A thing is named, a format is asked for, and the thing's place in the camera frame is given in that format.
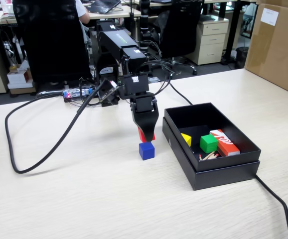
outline open box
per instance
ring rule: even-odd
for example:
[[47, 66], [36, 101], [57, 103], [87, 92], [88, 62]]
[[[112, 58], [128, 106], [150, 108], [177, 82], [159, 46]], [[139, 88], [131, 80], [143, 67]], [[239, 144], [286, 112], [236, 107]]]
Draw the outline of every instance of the open box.
[[[240, 154], [200, 161], [207, 154], [201, 136], [221, 129]], [[194, 190], [249, 180], [259, 167], [261, 150], [211, 103], [165, 109], [163, 133]], [[191, 147], [181, 133], [192, 137]]]

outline green cube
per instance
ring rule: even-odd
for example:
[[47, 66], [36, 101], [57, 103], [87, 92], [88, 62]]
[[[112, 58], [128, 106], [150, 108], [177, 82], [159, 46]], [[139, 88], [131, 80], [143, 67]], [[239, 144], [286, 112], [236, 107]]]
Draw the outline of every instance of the green cube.
[[218, 140], [211, 134], [205, 135], [200, 138], [199, 146], [205, 153], [211, 153], [217, 150]]

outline trash bin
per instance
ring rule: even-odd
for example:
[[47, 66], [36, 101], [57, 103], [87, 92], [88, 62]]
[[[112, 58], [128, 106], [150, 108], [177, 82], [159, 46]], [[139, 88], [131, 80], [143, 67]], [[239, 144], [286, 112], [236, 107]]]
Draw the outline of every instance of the trash bin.
[[237, 55], [236, 55], [235, 69], [244, 68], [248, 54], [248, 49], [249, 47], [238, 47], [236, 49]]

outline wooden table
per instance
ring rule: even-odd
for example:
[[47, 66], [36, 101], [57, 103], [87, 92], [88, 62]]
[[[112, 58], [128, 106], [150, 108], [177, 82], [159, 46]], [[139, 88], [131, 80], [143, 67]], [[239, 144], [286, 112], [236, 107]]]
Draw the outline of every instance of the wooden table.
[[[220, 3], [220, 2], [230, 2], [230, 1], [237, 1], [237, 0], [205, 0], [205, 4], [209, 3]], [[140, 0], [134, 0], [135, 4], [140, 4]], [[172, 5], [172, 3], [157, 3], [157, 2], [151, 2], [149, 6], [169, 6]]]
[[[288, 92], [244, 70], [174, 80], [194, 104], [212, 102], [261, 150], [258, 175], [288, 205]], [[150, 84], [156, 92], [161, 83]], [[286, 239], [281, 204], [256, 180], [192, 191], [162, 133], [164, 109], [187, 102], [168, 87], [157, 95], [155, 158], [142, 161], [125, 101], [86, 108], [40, 167], [13, 172], [0, 106], [0, 239]], [[41, 159], [77, 107], [40, 100], [9, 119], [20, 169]]]
[[[102, 18], [130, 17], [131, 8], [129, 6], [123, 5], [123, 6], [120, 6], [120, 8], [122, 8], [123, 11], [119, 11], [117, 9], [117, 11], [112, 11], [112, 12], [109, 12], [107, 14], [89, 13], [90, 19], [94, 20], [94, 19], [102, 19]], [[140, 16], [141, 16], [141, 12], [134, 9], [134, 17], [140, 17]], [[9, 24], [9, 23], [16, 23], [16, 20], [15, 19], [8, 20], [8, 22], [7, 22], [7, 21], [1, 21], [1, 19], [0, 19], [0, 25], [1, 24]]]

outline robotic arm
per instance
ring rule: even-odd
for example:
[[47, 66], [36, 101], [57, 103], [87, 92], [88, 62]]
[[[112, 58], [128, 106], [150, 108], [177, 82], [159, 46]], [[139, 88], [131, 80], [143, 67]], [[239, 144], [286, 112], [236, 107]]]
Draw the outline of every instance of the robotic arm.
[[[115, 29], [112, 20], [97, 22], [97, 45], [98, 51], [94, 57], [97, 83], [105, 79], [110, 81], [99, 92], [100, 100], [108, 105], [116, 105], [119, 98], [130, 99], [133, 121], [143, 132], [146, 141], [151, 142], [158, 108], [154, 94], [148, 92], [147, 71], [140, 72], [140, 65], [148, 58], [125, 31]], [[113, 67], [117, 72], [109, 76], [101, 75], [106, 67]]]

